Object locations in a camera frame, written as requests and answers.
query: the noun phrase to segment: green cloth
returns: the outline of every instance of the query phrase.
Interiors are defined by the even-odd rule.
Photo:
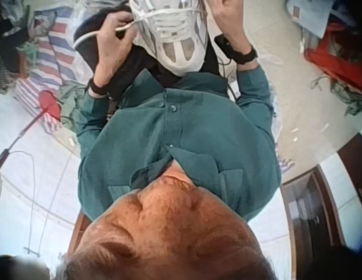
[[[254,217],[281,181],[273,107],[261,67],[238,72],[237,80],[242,97],[235,104],[220,76],[188,73],[175,88],[164,89],[144,70],[107,125],[108,98],[86,94],[77,125],[83,212],[95,220],[122,195],[145,188],[175,159],[195,185],[244,219]]]
[[[60,122],[67,129],[76,132],[75,121],[79,115],[79,107],[83,103],[86,85],[67,82],[57,91],[57,102],[60,105]]]

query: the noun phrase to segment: man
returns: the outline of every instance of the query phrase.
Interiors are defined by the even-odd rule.
[[[209,0],[229,44],[252,47],[242,0]],[[274,279],[247,225],[280,184],[270,130],[268,80],[255,60],[238,65],[242,97],[227,81],[189,73],[164,89],[144,70],[106,124],[102,92],[131,50],[115,37],[126,12],[110,14],[99,63],[80,108],[79,198],[93,220],[61,279]]]

